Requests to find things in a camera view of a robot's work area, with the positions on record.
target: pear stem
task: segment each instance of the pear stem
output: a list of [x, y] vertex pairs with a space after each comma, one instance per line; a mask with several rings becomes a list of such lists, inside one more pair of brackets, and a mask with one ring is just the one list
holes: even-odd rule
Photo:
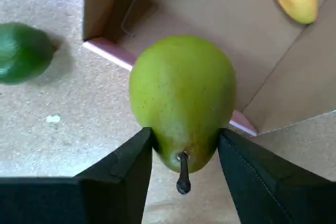
[[191, 190], [191, 184], [189, 180], [189, 171], [188, 171], [188, 155], [185, 152], [182, 152], [180, 155], [181, 171], [180, 177], [176, 183], [177, 191], [180, 194], [187, 194]]

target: green avocado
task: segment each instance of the green avocado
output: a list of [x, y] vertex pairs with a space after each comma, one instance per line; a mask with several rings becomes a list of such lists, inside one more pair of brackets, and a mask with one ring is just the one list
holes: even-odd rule
[[192, 35], [166, 37], [137, 59], [129, 94], [136, 120], [154, 131], [162, 162], [180, 172], [185, 153], [192, 173], [208, 163], [218, 129], [232, 116], [235, 72], [213, 43]]
[[18, 84], [39, 76], [53, 52], [45, 32], [21, 23], [0, 24], [0, 83]]

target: pear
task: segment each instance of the pear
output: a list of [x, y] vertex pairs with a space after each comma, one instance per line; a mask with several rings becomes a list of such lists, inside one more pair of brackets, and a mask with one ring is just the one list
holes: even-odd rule
[[218, 129], [233, 113], [236, 80], [229, 59], [202, 38], [163, 38], [138, 57], [129, 93], [136, 120], [153, 129], [154, 149], [168, 168], [181, 172], [177, 188], [187, 193], [188, 173], [208, 163]]

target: pink edge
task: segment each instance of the pink edge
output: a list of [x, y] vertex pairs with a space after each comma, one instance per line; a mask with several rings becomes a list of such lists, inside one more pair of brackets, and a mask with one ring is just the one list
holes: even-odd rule
[[[98, 37], [84, 42], [84, 47], [97, 53], [100, 56], [118, 64], [119, 66], [132, 70], [136, 57], [125, 49], [118, 47], [109, 40]], [[233, 112], [230, 125], [247, 133], [250, 136], [256, 136], [258, 133], [249, 120], [239, 111]]]
[[239, 111], [233, 111], [231, 120], [229, 124], [235, 128], [240, 129], [241, 131], [246, 132], [251, 136], [258, 135], [256, 129], [252, 126], [250, 121]]

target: white speck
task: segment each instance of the white speck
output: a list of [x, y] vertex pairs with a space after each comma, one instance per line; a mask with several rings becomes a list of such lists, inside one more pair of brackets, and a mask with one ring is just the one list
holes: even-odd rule
[[47, 123], [59, 123], [61, 121], [61, 117], [59, 115], [49, 115], [46, 118]]

